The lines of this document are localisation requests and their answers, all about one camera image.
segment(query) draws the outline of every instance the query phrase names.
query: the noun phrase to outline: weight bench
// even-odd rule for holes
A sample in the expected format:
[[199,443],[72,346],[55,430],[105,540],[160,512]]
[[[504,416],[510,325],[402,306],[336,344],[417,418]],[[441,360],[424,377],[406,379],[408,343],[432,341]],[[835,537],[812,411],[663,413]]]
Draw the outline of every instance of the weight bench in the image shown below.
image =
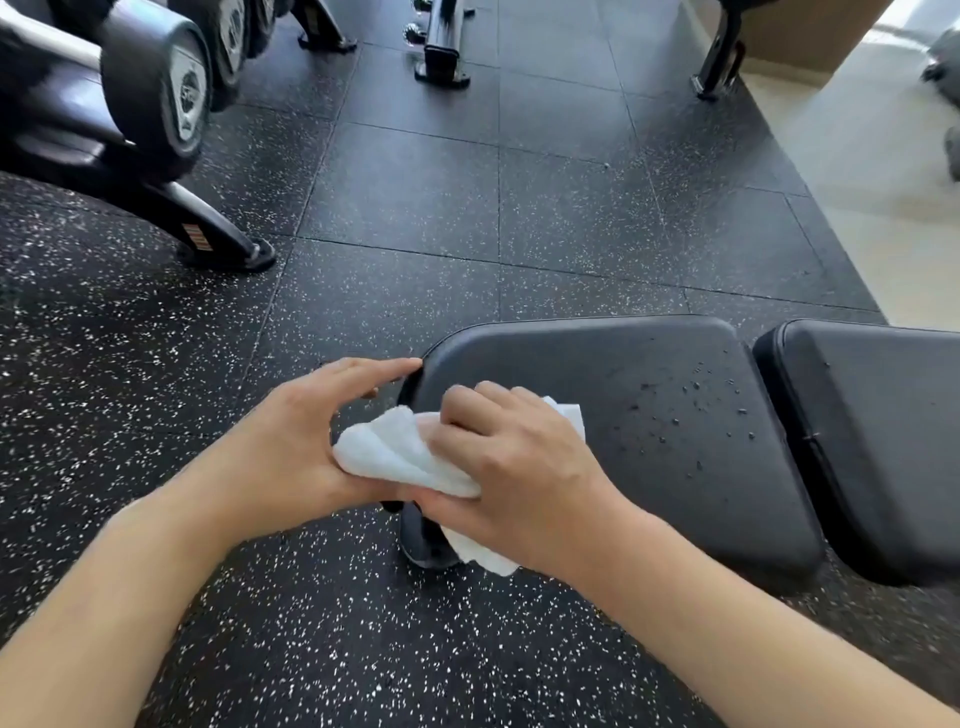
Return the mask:
[[700,72],[690,79],[693,92],[704,101],[716,101],[716,89],[723,78],[723,88],[728,89],[740,72],[740,65],[747,55],[747,47],[740,37],[743,13],[775,0],[720,0],[720,24],[704,59]]
[[[625,496],[788,593],[822,563],[820,522],[874,581],[960,576],[958,370],[960,334],[939,331],[794,321],[751,356],[729,324],[703,316],[532,321],[447,337],[398,403],[437,410],[451,385],[483,379],[579,403]],[[422,566],[457,562],[413,504],[400,543]]]
[[[765,589],[792,591],[820,566],[820,527],[729,324],[685,315],[467,328],[427,353],[399,403],[437,410],[451,385],[483,379],[579,403],[587,441],[624,495]],[[401,529],[418,561],[456,562],[416,506]]]
[[837,555],[882,584],[960,575],[960,335],[793,321],[755,355]]

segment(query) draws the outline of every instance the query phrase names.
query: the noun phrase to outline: dumbbell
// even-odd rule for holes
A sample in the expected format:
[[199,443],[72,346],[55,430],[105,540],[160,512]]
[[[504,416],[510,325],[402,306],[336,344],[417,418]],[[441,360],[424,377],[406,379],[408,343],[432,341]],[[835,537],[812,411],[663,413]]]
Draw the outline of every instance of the dumbbell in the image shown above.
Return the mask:
[[210,62],[191,20],[148,0],[118,0],[100,26],[101,46],[15,11],[0,0],[0,33],[55,59],[100,72],[116,130],[102,141],[132,144],[143,173],[176,179],[200,155],[210,106]]
[[221,111],[240,93],[240,71],[250,52],[250,3],[257,0],[167,0],[167,8],[190,18],[213,57],[210,109]]
[[[212,64],[210,109],[221,111],[240,92],[240,76],[252,32],[251,4],[259,0],[154,0],[189,18],[206,40]],[[114,0],[50,0],[57,24],[64,30],[100,42]]]
[[250,0],[250,4],[250,48],[247,58],[255,59],[267,50],[270,37],[274,34],[277,8],[274,0]]

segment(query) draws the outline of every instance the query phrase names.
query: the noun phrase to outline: hand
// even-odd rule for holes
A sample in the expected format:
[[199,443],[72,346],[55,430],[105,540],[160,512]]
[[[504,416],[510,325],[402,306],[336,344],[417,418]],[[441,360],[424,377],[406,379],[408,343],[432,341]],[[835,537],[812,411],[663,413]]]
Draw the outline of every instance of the hand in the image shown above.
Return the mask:
[[428,518],[567,583],[599,546],[611,515],[636,510],[573,426],[521,387],[508,391],[488,381],[475,390],[453,387],[440,422],[422,435],[482,492],[467,500],[411,488],[407,498]]
[[278,386],[220,440],[155,491],[217,547],[287,530],[334,511],[398,498],[397,484],[342,471],[330,420],[344,404],[420,367],[419,359],[341,359]]

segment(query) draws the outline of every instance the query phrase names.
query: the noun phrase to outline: speckled rubber flooring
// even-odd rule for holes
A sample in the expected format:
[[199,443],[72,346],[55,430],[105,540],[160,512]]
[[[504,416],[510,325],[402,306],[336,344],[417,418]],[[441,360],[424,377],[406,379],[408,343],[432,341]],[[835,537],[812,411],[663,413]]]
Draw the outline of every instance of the speckled rubber flooring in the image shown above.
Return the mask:
[[[110,513],[322,361],[498,319],[692,311],[748,342],[883,321],[745,89],[691,98],[676,0],[477,5],[462,92],[414,80],[405,0],[334,4],[352,56],[281,21],[185,181],[275,243],[261,275],[184,269],[148,224],[0,177],[0,637]],[[568,589],[424,574],[395,527],[369,509],[237,549],[140,724],[719,725]],[[960,704],[956,590],[833,561],[790,601]]]

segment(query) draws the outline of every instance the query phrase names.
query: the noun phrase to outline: rubber foot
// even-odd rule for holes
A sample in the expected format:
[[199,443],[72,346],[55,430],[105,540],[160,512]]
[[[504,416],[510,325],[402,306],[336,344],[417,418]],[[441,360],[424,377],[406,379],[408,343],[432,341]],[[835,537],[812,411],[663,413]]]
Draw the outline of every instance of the rubber foot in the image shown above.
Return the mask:
[[400,511],[400,550],[414,566],[442,571],[460,563],[440,526],[423,517],[416,503],[404,503]]
[[245,260],[224,258],[216,253],[198,251],[188,245],[180,244],[177,247],[177,258],[191,268],[203,268],[208,271],[224,271],[225,273],[260,273],[267,270],[276,262],[274,246],[261,238],[251,238],[256,243],[257,252]]
[[426,84],[443,86],[444,88],[466,88],[470,85],[470,76],[459,68],[452,76],[431,76],[427,72],[426,61],[420,61],[414,68],[414,78]]
[[704,91],[704,84],[700,80],[699,75],[693,75],[690,77],[690,85],[693,86],[693,92],[697,94],[697,98],[701,101],[717,100],[717,95],[714,91]]
[[308,36],[306,33],[300,34],[300,37],[297,38],[297,44],[305,51],[328,51],[332,53],[352,53],[357,47],[357,41],[348,37],[330,41],[322,36]]

